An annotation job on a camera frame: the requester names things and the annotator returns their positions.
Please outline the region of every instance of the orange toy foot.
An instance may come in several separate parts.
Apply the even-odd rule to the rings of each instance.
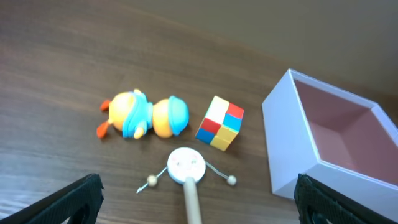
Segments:
[[[97,128],[97,136],[101,139],[104,138],[106,135],[106,130],[108,130],[109,125],[111,125],[109,123],[109,121],[105,121],[104,123],[102,123],[98,128]]]
[[[101,104],[101,110],[109,109],[109,104],[111,104],[111,101],[105,100],[104,103]]]

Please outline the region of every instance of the white handle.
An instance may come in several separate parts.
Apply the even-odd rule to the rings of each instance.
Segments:
[[[201,224],[197,185],[192,177],[185,180],[184,194],[188,224]]]

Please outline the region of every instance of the blue toy cap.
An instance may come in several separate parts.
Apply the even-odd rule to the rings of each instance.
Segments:
[[[169,98],[169,121],[172,132],[176,136],[187,127],[189,121],[187,104],[175,96]]]

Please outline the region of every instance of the black object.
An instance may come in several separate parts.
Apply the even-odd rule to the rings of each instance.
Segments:
[[[0,224],[94,224],[102,201],[100,175],[89,174],[54,194],[3,219]]]
[[[294,200],[301,224],[397,224],[308,175],[298,175]]]

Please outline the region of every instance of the red square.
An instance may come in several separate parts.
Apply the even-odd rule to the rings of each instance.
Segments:
[[[242,108],[240,108],[232,103],[229,103],[229,107],[228,107],[228,110],[226,111],[226,114],[234,116],[235,118],[242,119],[243,112],[244,112],[244,110]]]
[[[203,120],[200,128],[202,128],[208,132],[211,132],[213,134],[217,134],[220,127],[221,127],[220,124],[218,124],[210,119],[205,118]]]

